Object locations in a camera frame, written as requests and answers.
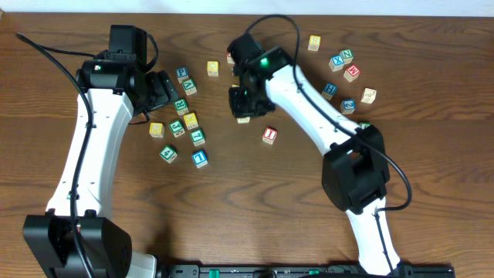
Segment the red A block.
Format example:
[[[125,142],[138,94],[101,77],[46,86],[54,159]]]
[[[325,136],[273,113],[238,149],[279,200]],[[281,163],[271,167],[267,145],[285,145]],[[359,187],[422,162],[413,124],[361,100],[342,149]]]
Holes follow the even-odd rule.
[[[250,117],[240,117],[237,119],[238,124],[247,124],[250,122]]]

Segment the red I block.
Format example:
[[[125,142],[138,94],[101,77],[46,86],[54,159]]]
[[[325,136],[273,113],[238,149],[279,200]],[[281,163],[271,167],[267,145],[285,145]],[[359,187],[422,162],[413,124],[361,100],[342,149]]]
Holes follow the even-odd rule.
[[[271,127],[267,127],[262,135],[262,141],[267,144],[273,144],[276,140],[278,131]]]

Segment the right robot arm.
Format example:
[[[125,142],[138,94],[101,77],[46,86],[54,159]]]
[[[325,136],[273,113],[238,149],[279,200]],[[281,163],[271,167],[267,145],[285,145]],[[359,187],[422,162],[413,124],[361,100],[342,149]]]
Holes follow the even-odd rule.
[[[262,117],[277,107],[287,112],[323,156],[323,190],[350,220],[360,265],[369,274],[392,274],[401,260],[387,227],[385,195],[396,164],[381,132],[360,128],[332,107],[283,49],[242,43],[227,50],[240,82],[228,92],[234,117]]]

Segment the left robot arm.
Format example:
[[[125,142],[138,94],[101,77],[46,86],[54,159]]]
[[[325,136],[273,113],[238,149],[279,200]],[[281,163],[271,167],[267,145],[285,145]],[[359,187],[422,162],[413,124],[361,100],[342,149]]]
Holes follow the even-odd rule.
[[[165,71],[135,60],[92,59],[74,77],[76,127],[63,175],[44,215],[23,237],[47,277],[155,277],[157,258],[132,247],[111,220],[113,178],[132,117],[178,100]]]

